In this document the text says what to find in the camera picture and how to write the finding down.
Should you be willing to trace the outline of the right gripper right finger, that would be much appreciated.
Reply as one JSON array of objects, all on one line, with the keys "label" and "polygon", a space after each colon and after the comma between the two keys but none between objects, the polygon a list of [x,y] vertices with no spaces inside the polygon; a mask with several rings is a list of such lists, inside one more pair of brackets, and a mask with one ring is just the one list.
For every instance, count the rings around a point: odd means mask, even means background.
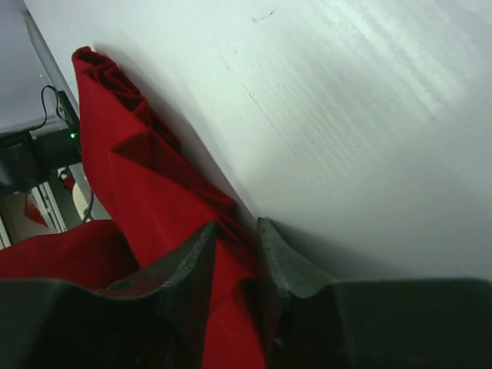
[{"label": "right gripper right finger", "polygon": [[271,368],[489,368],[491,283],[348,281],[257,220],[263,337]]}]

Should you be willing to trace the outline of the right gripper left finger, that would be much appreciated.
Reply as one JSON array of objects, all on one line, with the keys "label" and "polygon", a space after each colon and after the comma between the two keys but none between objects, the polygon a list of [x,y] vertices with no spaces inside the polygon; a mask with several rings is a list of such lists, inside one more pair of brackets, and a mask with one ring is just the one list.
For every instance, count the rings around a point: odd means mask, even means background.
[{"label": "right gripper left finger", "polygon": [[3,368],[199,368],[216,224],[146,268],[90,291],[56,279],[1,282]]}]

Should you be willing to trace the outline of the red pleated skirt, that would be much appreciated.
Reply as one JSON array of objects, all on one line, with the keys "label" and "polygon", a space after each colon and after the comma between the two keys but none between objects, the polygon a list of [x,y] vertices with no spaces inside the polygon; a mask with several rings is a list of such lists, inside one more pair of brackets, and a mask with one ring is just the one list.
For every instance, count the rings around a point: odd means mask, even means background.
[{"label": "red pleated skirt", "polygon": [[172,130],[107,56],[72,56],[82,164],[109,213],[1,252],[2,278],[57,278],[103,288],[174,250],[207,221],[218,225],[206,368],[264,368],[257,247],[234,220],[234,201],[181,153]]}]

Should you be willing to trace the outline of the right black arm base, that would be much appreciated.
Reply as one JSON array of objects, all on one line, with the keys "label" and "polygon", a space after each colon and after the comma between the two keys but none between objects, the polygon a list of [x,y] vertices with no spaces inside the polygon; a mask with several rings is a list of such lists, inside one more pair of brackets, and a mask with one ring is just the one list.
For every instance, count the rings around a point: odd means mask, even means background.
[{"label": "right black arm base", "polygon": [[34,135],[48,122],[1,136],[1,194],[26,192],[49,179],[59,168],[81,162],[80,121],[64,91],[46,85],[40,93],[43,112],[47,111],[45,92],[55,96],[55,116],[65,127]]}]

